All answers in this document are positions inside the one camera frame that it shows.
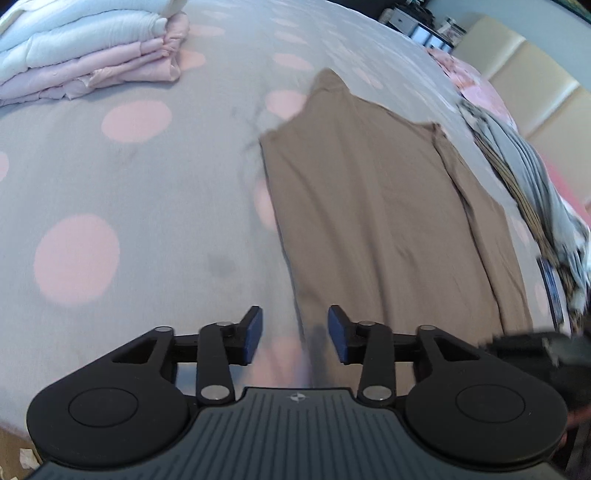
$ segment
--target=beige padded headboard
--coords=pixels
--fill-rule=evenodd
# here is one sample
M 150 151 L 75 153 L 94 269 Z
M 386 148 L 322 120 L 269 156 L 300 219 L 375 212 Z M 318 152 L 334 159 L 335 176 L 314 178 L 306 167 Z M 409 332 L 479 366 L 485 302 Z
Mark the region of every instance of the beige padded headboard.
M 548 54 L 490 17 L 452 55 L 499 92 L 519 128 L 582 202 L 591 200 L 591 93 Z
M 453 56 L 472 65 L 489 80 L 525 38 L 491 17 L 482 17 L 453 50 Z

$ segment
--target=gray ribbed plate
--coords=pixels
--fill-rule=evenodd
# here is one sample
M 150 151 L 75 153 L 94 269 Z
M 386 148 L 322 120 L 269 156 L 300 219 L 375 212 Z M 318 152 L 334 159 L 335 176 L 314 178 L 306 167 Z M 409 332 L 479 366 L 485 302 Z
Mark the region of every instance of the gray ribbed plate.
M 119 471 L 48 463 L 34 480 L 558 480 L 540 464 L 511 473 L 458 468 L 421 450 L 388 410 L 348 390 L 249 388 L 230 407 L 207 408 L 176 445 Z

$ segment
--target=polka dot bedsheet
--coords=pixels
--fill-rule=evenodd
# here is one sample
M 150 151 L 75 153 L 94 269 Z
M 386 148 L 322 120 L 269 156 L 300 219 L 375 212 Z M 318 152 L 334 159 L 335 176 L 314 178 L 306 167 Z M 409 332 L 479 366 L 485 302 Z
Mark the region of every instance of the polka dot bedsheet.
M 155 326 L 195 333 L 253 304 L 264 338 L 237 383 L 305 385 L 258 138 L 298 112 L 325 67 L 354 95 L 443 125 L 504 206 L 535 325 L 551 326 L 538 248 L 420 46 L 323 0 L 184 10 L 176 84 L 0 108 L 1 425 L 24 433 L 37 391 Z

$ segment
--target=logo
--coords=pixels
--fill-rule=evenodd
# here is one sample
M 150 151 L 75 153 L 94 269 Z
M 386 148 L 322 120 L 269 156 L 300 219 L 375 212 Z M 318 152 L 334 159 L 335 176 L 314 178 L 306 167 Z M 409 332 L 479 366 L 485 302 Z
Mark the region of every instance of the logo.
M 303 393 L 298 392 L 298 393 L 294 393 L 293 395 L 290 395 L 288 398 L 291 401 L 294 401 L 295 403 L 299 403 L 301 401 L 304 401 L 308 397 L 306 397 Z

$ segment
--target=floor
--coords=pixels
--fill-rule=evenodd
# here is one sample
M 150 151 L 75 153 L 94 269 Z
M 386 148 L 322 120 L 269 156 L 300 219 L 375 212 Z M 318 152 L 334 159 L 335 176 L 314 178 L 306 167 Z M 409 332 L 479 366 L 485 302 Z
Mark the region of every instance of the floor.
M 2 468 L 2 480 L 17 478 L 23 480 L 33 470 L 23 469 L 19 460 L 21 448 L 32 449 L 30 440 L 23 440 L 6 430 L 0 428 L 0 467 Z

